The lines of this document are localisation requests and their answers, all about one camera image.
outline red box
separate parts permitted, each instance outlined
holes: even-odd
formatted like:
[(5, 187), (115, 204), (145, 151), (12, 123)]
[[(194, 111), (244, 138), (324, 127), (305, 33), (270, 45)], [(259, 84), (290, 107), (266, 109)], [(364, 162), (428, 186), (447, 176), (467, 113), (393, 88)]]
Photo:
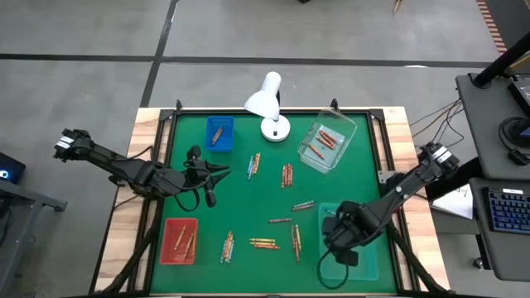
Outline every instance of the red box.
[[(162, 250), (160, 263), (162, 265), (193, 265), (195, 261), (195, 250), (197, 248), (197, 219), (166, 219), (164, 227), (164, 238), (162, 239)], [(185, 227), (181, 242), (175, 248), (176, 241)], [(194, 235), (187, 257), (186, 246)]]

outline black cable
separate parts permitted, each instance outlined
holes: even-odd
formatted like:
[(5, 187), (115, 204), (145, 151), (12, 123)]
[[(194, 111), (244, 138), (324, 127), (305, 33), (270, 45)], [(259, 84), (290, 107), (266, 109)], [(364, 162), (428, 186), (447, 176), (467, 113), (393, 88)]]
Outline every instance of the black cable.
[(135, 158), (141, 156), (143, 153), (147, 152), (147, 150), (151, 150), (151, 162), (154, 163), (154, 160), (152, 159), (152, 158), (153, 158), (152, 153), (153, 153), (153, 150), (154, 150), (153, 146), (149, 146), (149, 147), (143, 149), (143, 150), (142, 150), (140, 153), (138, 153), (137, 155), (134, 155), (134, 156), (131, 156), (131, 157), (128, 157), (128, 158), (122, 159), (122, 160), (112, 159), (112, 161), (116, 161), (116, 162), (131, 161), (131, 160), (133, 160), (133, 159), (135, 159)]
[(329, 289), (329, 290), (337, 290), (339, 288), (341, 288), (347, 281), (348, 281), (348, 277), (349, 277), (349, 266), (345, 264), (346, 266), (346, 274), (344, 275), (344, 279), (336, 286), (328, 286), (325, 284), (324, 282), (324, 279), (322, 277), (322, 272), (320, 271), (320, 267), (322, 266), (322, 261), (324, 261), (324, 258), (327, 257), (327, 255), (329, 255), (331, 252), (331, 250), (328, 249), (327, 252), (325, 252), (325, 254), (322, 255), (322, 257), (320, 257), (320, 259), (318, 260), (318, 263), (316, 264), (316, 276), (318, 277), (318, 281), (320, 282), (320, 284), (326, 288), (326, 289)]
[(194, 167), (194, 166), (188, 166), (187, 167), (188, 169), (192, 169), (192, 170), (196, 170), (196, 171), (203, 171), (203, 172), (206, 172), (206, 174), (208, 175), (207, 178), (200, 182), (198, 185), (194, 185), (192, 187), (184, 187), (184, 186), (177, 186), (177, 185), (174, 185), (173, 182), (169, 181), (166, 177), (164, 177), (164, 175), (161, 175), (160, 172), (158, 170), (155, 170), (155, 173), (157, 173), (157, 175), (159, 175), (163, 180), (165, 180), (167, 183), (169, 183), (171, 186), (179, 189), (179, 190), (197, 190), (203, 186), (206, 185), (206, 183), (208, 183), (208, 181), (211, 179), (212, 175), (211, 175), (211, 172), (208, 171), (208, 170), (205, 170), (205, 169), (200, 169), (200, 168), (197, 168), (197, 167)]
[(425, 195), (420, 195), (420, 194), (414, 194), (415, 196), (419, 196), (420, 198), (423, 198), (423, 199), (428, 199)]
[(114, 206), (113, 211), (116, 210), (119, 206), (121, 206), (121, 205), (123, 205), (123, 204), (126, 204), (126, 203), (132, 201), (133, 199), (136, 199), (137, 197), (138, 197), (138, 195), (135, 195), (135, 196), (133, 196), (132, 198), (126, 199), (126, 200), (124, 200), (123, 202), (117, 204), (116, 206)]
[(195, 211), (199, 207), (199, 204), (200, 204), (199, 193), (197, 193), (197, 190), (192, 190), (192, 191), (193, 191), (193, 195), (195, 196), (195, 206), (192, 209), (188, 209), (184, 207), (184, 205), (181, 203), (179, 198), (177, 198), (176, 195), (173, 195), (175, 202), (179, 205), (179, 207), (181, 207), (181, 209), (183, 209), (186, 212)]
[[(448, 117), (446, 120), (444, 120), (442, 125), (446, 124), (446, 123), (449, 123), (453, 119), (454, 116), (458, 115), (459, 113), (462, 113), (463, 111), (464, 111), (463, 108), (461, 108), (460, 110), (455, 110), (455, 112), (450, 117)], [(448, 127), (449, 127), (449, 125), (445, 125), (444, 126), (444, 129), (441, 131), (441, 135), (438, 137), (438, 141), (436, 141), (436, 142), (440, 142), (441, 141), (441, 139), (444, 137), (444, 134), (446, 134), (446, 130), (447, 130)]]
[(447, 123), (447, 126), (449, 126), (449, 128), (450, 128), (454, 133), (456, 133), (457, 135), (460, 136), (460, 140), (458, 140), (458, 141), (456, 141), (456, 142), (454, 142), (454, 143), (448, 145), (446, 148), (452, 147), (452, 146), (458, 144), (459, 142), (462, 142), (462, 141), (465, 140), (464, 135), (462, 135), (461, 133), (457, 132), (456, 129), (454, 129), (454, 128), (451, 126), (451, 121), (449, 121), (449, 122)]
[(444, 123), (449, 124), (449, 121), (450, 121), (450, 120), (449, 120), (449, 115), (451, 114), (451, 110), (452, 110), (454, 107), (457, 107), (456, 110), (455, 110), (455, 112), (458, 111), (458, 106), (459, 106), (460, 104), (461, 104), (460, 101), (457, 100), (457, 101), (455, 101), (455, 103), (449, 108), (449, 110), (447, 110), (447, 113), (446, 113), (446, 119), (445, 119), (444, 121), (441, 122), (441, 124), (440, 124), (440, 126), (438, 127), (438, 130), (436, 131), (436, 133), (435, 133), (434, 137), (432, 138), (431, 142), (434, 142), (434, 141), (436, 140), (436, 137), (438, 137), (438, 133), (440, 132), (441, 128), (444, 126)]
[(432, 113), (429, 113), (429, 114), (427, 114), (427, 115), (425, 115), (425, 116), (423, 116), (423, 117), (417, 119), (415, 122), (411, 123), (410, 126), (412, 126), (412, 125), (414, 125), (414, 124), (416, 124), (416, 123), (419, 123), (421, 120), (423, 120), (423, 119), (425, 119), (425, 118), (428, 118), (428, 117), (430, 117), (430, 116), (432, 116), (432, 115), (434, 115), (434, 114), (440, 112), (442, 109), (447, 108), (447, 107), (449, 107), (449, 106), (452, 105), (452, 104), (455, 104), (455, 102), (449, 103), (449, 104), (447, 104), (447, 105), (445, 105), (445, 106), (443, 106), (443, 107), (441, 107), (441, 108), (438, 108), (436, 111), (434, 111), (434, 112), (432, 112)]

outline black desk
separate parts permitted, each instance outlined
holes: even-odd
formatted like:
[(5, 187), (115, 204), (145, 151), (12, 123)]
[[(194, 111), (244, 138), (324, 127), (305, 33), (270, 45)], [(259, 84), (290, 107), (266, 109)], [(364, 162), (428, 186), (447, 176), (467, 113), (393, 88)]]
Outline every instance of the black desk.
[(479, 223), (482, 244), (479, 243), (484, 268), (493, 269), (495, 276), (504, 281), (530, 281), (530, 235), (494, 232), (489, 228), (488, 198), (484, 187), (502, 187), (530, 191), (530, 183), (508, 180), (470, 180), (475, 216)]
[(478, 235), (479, 226), (475, 219), (465, 219), (458, 215), (431, 208), (432, 221), (437, 233)]
[(517, 166), (499, 140), (499, 124), (509, 117), (525, 117), (507, 90), (511, 79), (492, 80), (486, 89), (475, 87), (467, 75), (456, 77), (456, 87), (470, 125), (484, 176), (500, 180), (530, 180), (530, 166)]
[[(2, 199), (9, 199), (12, 206), (11, 225), (0, 247), (0, 297), (5, 297), (41, 208), (50, 206), (55, 211), (62, 212), (65, 211), (66, 202), (24, 190), (5, 180), (0, 180), (0, 196)], [(2, 229), (6, 220), (2, 219), (0, 222)]]

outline wire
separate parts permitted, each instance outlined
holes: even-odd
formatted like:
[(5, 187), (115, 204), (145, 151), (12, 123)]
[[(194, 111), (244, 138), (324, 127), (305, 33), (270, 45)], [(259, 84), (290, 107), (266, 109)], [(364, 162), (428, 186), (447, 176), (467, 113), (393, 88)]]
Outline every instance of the wire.
[(427, 124), (427, 126), (425, 126), (424, 128), (422, 128), (419, 132), (416, 132), (415, 134), (412, 135), (412, 137), (415, 137), (417, 135), (419, 135), (420, 133), (422, 132), (425, 132), (429, 127), (431, 127), (434, 123), (436, 123), (436, 121), (438, 121), (438, 119), (440, 119), (447, 111), (449, 111), (451, 108), (447, 108), (446, 110), (444, 110), (440, 115), (438, 115), (438, 117), (436, 117), (434, 120), (432, 120), (429, 124)]
[(425, 195), (420, 195), (420, 194), (414, 194), (415, 196), (419, 196), (420, 198), (423, 198), (423, 199), (428, 199)]
[(113, 210), (116, 210), (119, 206), (121, 206), (123, 204), (126, 204), (126, 203), (132, 201), (133, 199), (136, 199), (137, 197), (138, 197), (138, 195), (135, 195), (132, 198), (124, 200), (123, 202), (121, 202), (121, 203), (117, 204), (116, 206), (114, 206)]
[(199, 204), (200, 204), (199, 194), (197, 193), (197, 190), (193, 190), (193, 195), (195, 197), (195, 206), (192, 209), (188, 209), (188, 208), (184, 207), (184, 205), (181, 203), (179, 198), (176, 197), (176, 195), (173, 195), (173, 198), (175, 199), (175, 202), (179, 205), (179, 207), (181, 207), (182, 210), (184, 210), (186, 212), (191, 212), (191, 211), (195, 211), (197, 208), (199, 208)]
[(416, 124), (416, 123), (419, 123), (421, 120), (423, 120), (423, 119), (425, 119), (425, 118), (428, 118), (428, 117), (430, 117), (430, 116), (432, 116), (432, 115), (434, 115), (434, 114), (440, 112), (442, 109), (451, 106), (451, 105), (454, 104), (455, 102), (449, 103), (449, 104), (447, 104), (447, 105), (445, 105), (445, 106), (443, 106), (443, 107), (441, 107), (441, 108), (438, 108), (436, 111), (434, 111), (434, 112), (432, 112), (432, 113), (430, 113), (430, 114), (427, 114), (427, 115), (425, 115), (425, 116), (423, 116), (423, 117), (417, 119), (415, 122), (411, 123), (410, 126), (412, 126), (412, 125), (414, 125), (414, 124)]
[[(444, 120), (443, 123), (447, 123), (447, 122), (451, 121), (452, 118), (453, 118), (454, 116), (458, 115), (459, 113), (462, 113), (463, 111), (464, 111), (463, 108), (461, 108), (461, 109), (458, 110), (458, 111), (455, 111), (455, 112), (450, 116), (449, 120), (448, 120), (448, 121)], [(449, 127), (449, 125), (446, 125), (446, 126), (444, 127), (444, 130), (441, 131), (441, 135), (440, 135), (440, 137), (438, 138), (438, 141), (436, 141), (436, 142), (440, 142), (440, 141), (441, 141), (441, 139), (444, 137), (444, 134), (446, 133), (446, 129), (447, 129), (448, 127)]]
[(211, 175), (211, 172), (208, 171), (208, 170), (205, 170), (205, 169), (200, 169), (198, 167), (194, 167), (194, 166), (188, 166), (187, 167), (188, 169), (192, 169), (192, 170), (196, 170), (196, 171), (203, 171), (203, 172), (206, 172), (207, 174), (207, 178), (200, 182), (198, 185), (195, 185), (193, 187), (184, 187), (184, 186), (177, 186), (177, 185), (174, 185), (173, 182), (169, 181), (166, 177), (164, 177), (164, 175), (161, 175), (160, 172), (158, 172), (158, 170), (155, 170), (155, 173), (157, 173), (163, 180), (165, 180), (167, 183), (169, 183), (171, 186), (179, 189), (179, 190), (197, 190), (203, 186), (206, 185), (206, 183), (208, 183), (208, 181), (211, 179), (212, 175)]
[(454, 145), (458, 144), (459, 142), (462, 142), (462, 141), (465, 140), (464, 135), (462, 135), (461, 133), (457, 132), (457, 131), (451, 126), (451, 122), (448, 122), (448, 123), (447, 123), (447, 126), (449, 126), (449, 128), (450, 128), (454, 133), (456, 133), (457, 135), (460, 136), (460, 140), (458, 140), (458, 141), (456, 141), (456, 142), (454, 142), (454, 143), (452, 143), (452, 144), (446, 146), (446, 148), (453, 147)]
[(320, 259), (318, 260), (318, 263), (316, 264), (316, 276), (318, 277), (318, 281), (320, 282), (322, 286), (324, 286), (324, 288), (329, 289), (329, 290), (336, 290), (342, 287), (348, 281), (349, 266), (346, 264), (344, 265), (346, 267), (346, 274), (344, 275), (344, 279), (338, 285), (336, 286), (326, 285), (324, 282), (324, 278), (322, 277), (322, 272), (320, 271), (320, 267), (322, 266), (322, 261), (324, 261), (324, 258), (327, 257), (327, 255), (329, 255), (330, 252), (331, 250), (328, 249), (328, 251), (325, 252), (325, 254), (323, 254), (322, 257), (320, 257)]
[(139, 157), (139, 156), (142, 155), (143, 153), (147, 152), (147, 150), (151, 150), (151, 162), (154, 163), (154, 160), (152, 159), (152, 158), (153, 158), (152, 153), (153, 153), (153, 151), (154, 151), (153, 146), (149, 146), (149, 147), (143, 149), (140, 153), (138, 153), (138, 154), (135, 155), (135, 156), (131, 156), (131, 157), (128, 157), (128, 158), (125, 158), (125, 159), (122, 159), (122, 160), (112, 159), (112, 161), (115, 161), (115, 162), (131, 161), (131, 160), (133, 160), (133, 159)]
[(455, 104), (453, 104), (453, 105), (449, 108), (449, 110), (447, 110), (447, 113), (446, 113), (446, 119), (445, 119), (445, 120), (440, 124), (440, 126), (438, 127), (438, 130), (436, 131), (436, 133), (435, 133), (434, 137), (432, 138), (431, 142), (434, 142), (434, 141), (436, 140), (436, 137), (438, 136), (438, 133), (440, 132), (440, 130), (441, 130), (441, 128), (444, 126), (444, 124), (445, 124), (445, 123), (449, 123), (449, 121), (450, 121), (450, 119), (449, 119), (449, 114), (451, 114), (451, 110), (452, 110), (454, 107), (456, 107), (455, 112), (457, 112), (458, 107), (459, 107), (460, 105), (461, 105), (461, 103), (458, 102), (458, 101), (456, 101)]

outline keyboard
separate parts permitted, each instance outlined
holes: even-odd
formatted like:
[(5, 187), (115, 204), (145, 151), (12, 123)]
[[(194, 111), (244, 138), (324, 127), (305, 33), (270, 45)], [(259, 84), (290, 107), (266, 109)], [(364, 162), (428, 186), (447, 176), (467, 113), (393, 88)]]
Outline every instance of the keyboard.
[(530, 193), (494, 188), (486, 191), (493, 231), (530, 234)]

